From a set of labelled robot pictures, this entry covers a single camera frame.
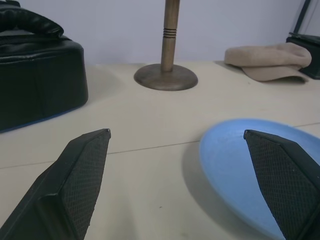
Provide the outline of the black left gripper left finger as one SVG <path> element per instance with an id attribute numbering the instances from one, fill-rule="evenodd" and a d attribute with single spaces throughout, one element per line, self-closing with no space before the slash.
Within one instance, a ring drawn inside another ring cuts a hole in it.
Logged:
<path id="1" fill-rule="evenodd" d="M 83 240 L 100 193 L 111 131 L 71 140 L 0 228 L 2 240 Z"/>

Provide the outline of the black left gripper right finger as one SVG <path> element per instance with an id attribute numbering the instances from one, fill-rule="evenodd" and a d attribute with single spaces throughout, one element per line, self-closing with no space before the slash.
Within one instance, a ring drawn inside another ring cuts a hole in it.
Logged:
<path id="1" fill-rule="evenodd" d="M 262 196 L 287 240 L 320 238 L 320 166 L 296 142 L 247 129 L 243 134 Z"/>

